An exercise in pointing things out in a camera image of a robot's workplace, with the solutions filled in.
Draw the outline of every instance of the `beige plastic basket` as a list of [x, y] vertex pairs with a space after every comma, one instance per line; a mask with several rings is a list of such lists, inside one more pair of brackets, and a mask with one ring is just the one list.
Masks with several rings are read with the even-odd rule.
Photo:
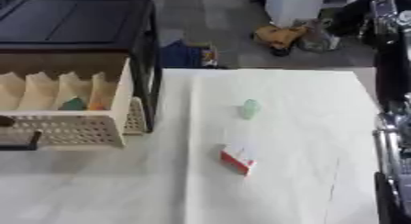
[[16, 123], [10, 128], [0, 128], [0, 142], [12, 145], [28, 144], [33, 134], [39, 131], [40, 149], [78, 151], [124, 147], [122, 134], [126, 122], [136, 120], [130, 120], [128, 114], [130, 104], [133, 106], [133, 80], [128, 60], [123, 63], [110, 110], [1, 111], [0, 115], [11, 117]]

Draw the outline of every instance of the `concrete floor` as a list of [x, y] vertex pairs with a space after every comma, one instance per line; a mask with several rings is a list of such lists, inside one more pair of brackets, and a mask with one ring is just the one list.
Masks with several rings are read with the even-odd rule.
[[339, 50], [317, 54], [294, 49], [285, 58], [272, 56], [250, 40], [250, 33], [267, 25], [262, 7], [250, 0], [154, 0], [161, 44], [175, 40], [212, 42], [219, 63], [229, 68], [331, 69], [354, 71], [374, 96], [373, 51], [354, 39], [344, 39]]

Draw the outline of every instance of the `metal robot arm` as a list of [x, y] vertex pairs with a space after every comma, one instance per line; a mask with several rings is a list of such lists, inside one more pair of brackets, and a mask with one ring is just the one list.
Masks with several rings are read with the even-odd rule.
[[372, 0], [377, 38], [377, 95], [382, 113], [373, 136], [380, 223], [411, 223], [411, 11], [395, 0]]

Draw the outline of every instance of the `white paper sheet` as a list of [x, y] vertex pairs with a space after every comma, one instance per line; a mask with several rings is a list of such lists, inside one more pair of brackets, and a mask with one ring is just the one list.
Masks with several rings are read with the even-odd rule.
[[[249, 98], [261, 112], [244, 121]], [[352, 73], [203, 73], [191, 107], [186, 223], [377, 223], [376, 107]], [[242, 141], [256, 153], [249, 177], [218, 159]]]

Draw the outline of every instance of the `black storage box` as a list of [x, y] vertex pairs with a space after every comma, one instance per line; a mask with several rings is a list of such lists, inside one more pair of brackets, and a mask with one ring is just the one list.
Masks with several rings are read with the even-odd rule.
[[[125, 62], [134, 85], [131, 105], [137, 106], [123, 114], [142, 112], [144, 123], [129, 120], [125, 133], [152, 132], [162, 69], [151, 0], [17, 0], [0, 13], [0, 73], [52, 76], [75, 66], [83, 76], [101, 68], [119, 76]], [[35, 150], [38, 143], [41, 135], [0, 150]]]

